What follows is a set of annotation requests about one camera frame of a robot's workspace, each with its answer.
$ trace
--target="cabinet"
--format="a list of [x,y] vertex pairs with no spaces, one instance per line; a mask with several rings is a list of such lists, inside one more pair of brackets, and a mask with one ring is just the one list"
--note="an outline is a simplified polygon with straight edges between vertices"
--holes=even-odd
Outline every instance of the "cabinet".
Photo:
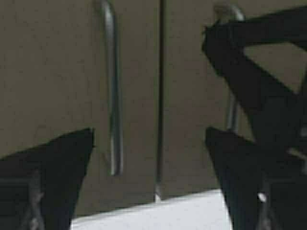
[[[225,129],[229,90],[201,52],[201,33],[206,25],[214,22],[214,3],[211,0],[164,1],[163,142],[158,187],[162,199],[218,187],[204,147],[204,131],[208,126]],[[304,1],[231,3],[249,18],[303,5]],[[306,68],[304,51],[282,44],[249,47],[246,53],[290,88],[298,90]],[[239,120],[239,135],[252,140],[241,109]]]
[[111,1],[118,20],[124,168],[109,171],[106,45],[93,0],[0,3],[1,156],[95,129],[76,215],[154,201],[158,4]]

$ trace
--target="floor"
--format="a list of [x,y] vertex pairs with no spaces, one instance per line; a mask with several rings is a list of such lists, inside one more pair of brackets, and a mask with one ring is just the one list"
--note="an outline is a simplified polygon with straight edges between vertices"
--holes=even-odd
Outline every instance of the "floor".
[[71,230],[231,230],[220,190],[74,219]]

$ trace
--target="black object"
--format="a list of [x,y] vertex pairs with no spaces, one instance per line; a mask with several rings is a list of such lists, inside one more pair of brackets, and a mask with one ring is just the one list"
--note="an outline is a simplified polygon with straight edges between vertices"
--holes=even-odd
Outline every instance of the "black object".
[[[263,192],[264,187],[268,187],[270,179],[278,176],[279,178],[297,178],[301,176],[301,169],[304,161],[298,157],[287,154],[286,152],[272,152],[259,147],[258,145],[237,136],[230,131],[220,131],[209,127],[206,131],[206,146],[213,161],[215,173],[221,185],[228,212],[235,230],[255,230],[260,219],[261,202],[258,199],[258,193]],[[289,226],[296,217],[304,215],[299,213],[302,209],[292,213],[283,206],[285,203],[291,203],[296,197],[278,195],[280,189],[278,185],[284,188],[284,191],[291,193],[296,187],[287,187],[294,183],[290,180],[287,183],[272,183],[272,205],[270,210],[278,210],[279,219],[282,218]],[[307,190],[307,181],[301,189],[292,192],[304,194]],[[305,222],[299,222],[296,226],[306,225]]]
[[[307,73],[298,94],[244,54],[253,45],[292,43],[307,51],[307,6],[245,21],[216,22],[202,49],[248,117],[256,143],[208,128],[206,146],[235,230],[304,229],[307,225]],[[262,203],[258,194],[267,200]]]
[[247,114],[257,144],[268,149],[306,148],[301,136],[306,93],[296,95],[246,57],[244,47],[290,42],[307,50],[305,22],[307,7],[299,7],[242,22],[217,22],[205,31],[204,53]]
[[[0,160],[0,178],[14,180],[40,173],[39,202],[46,230],[68,230],[94,144],[94,132],[79,130]],[[29,206],[29,189],[0,183],[0,226],[20,227]]]

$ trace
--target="cabinet handle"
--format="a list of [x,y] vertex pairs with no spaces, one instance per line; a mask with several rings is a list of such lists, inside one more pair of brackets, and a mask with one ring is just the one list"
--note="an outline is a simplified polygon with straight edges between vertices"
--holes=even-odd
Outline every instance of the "cabinet handle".
[[111,175],[117,176],[123,171],[123,129],[121,118],[121,93],[118,57],[118,27],[116,15],[108,0],[100,1],[104,18],[106,38],[107,75],[108,75],[108,108],[110,121]]
[[[243,21],[245,16],[240,8],[230,3],[216,3],[213,11],[221,23],[227,23],[229,20]],[[238,132],[238,107],[239,104],[235,96],[230,92],[228,98],[228,110],[226,115],[226,129],[232,132]]]

